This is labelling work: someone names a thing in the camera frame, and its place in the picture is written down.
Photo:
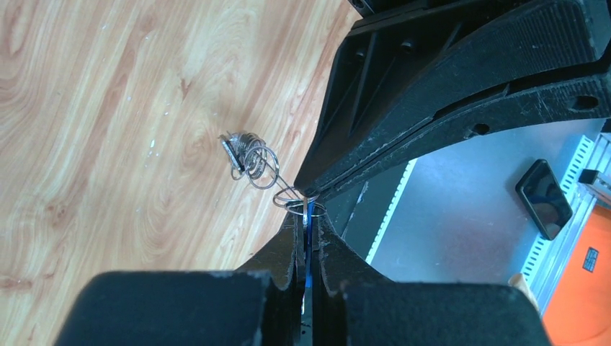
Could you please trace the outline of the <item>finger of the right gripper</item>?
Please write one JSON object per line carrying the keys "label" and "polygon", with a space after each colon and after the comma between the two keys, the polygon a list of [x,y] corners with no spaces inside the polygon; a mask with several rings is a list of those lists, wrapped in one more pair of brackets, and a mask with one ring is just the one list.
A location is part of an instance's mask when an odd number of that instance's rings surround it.
{"label": "finger of the right gripper", "polygon": [[313,142],[295,178],[336,166],[367,134],[490,97],[597,73],[595,1],[408,1],[361,7],[339,46]]}
{"label": "finger of the right gripper", "polygon": [[610,117],[610,72],[575,76],[500,92],[413,125],[405,115],[367,134],[336,166],[310,175],[310,194],[322,200],[438,149],[503,130],[569,120]]}

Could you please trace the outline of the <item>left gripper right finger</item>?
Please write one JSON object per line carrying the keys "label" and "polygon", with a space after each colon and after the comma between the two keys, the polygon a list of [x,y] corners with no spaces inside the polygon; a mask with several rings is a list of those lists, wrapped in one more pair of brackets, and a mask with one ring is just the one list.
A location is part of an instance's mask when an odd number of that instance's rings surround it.
{"label": "left gripper right finger", "polygon": [[315,345],[548,345],[535,307],[509,285],[400,283],[312,223]]}

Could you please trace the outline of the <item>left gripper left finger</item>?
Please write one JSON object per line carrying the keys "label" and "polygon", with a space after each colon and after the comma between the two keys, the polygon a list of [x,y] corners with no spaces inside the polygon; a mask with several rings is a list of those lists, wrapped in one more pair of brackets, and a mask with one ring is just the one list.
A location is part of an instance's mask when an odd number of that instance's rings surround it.
{"label": "left gripper left finger", "polygon": [[296,345],[303,230],[280,230],[235,270],[109,271],[77,295],[57,345]]}

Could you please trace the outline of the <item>blue key tag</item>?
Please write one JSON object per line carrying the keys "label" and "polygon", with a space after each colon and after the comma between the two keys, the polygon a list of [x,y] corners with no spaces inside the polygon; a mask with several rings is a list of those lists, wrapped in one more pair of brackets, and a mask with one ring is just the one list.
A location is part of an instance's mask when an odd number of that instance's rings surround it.
{"label": "blue key tag", "polygon": [[305,287],[312,286],[312,257],[313,257],[313,210],[314,202],[304,198],[303,204],[303,228],[305,231]]}

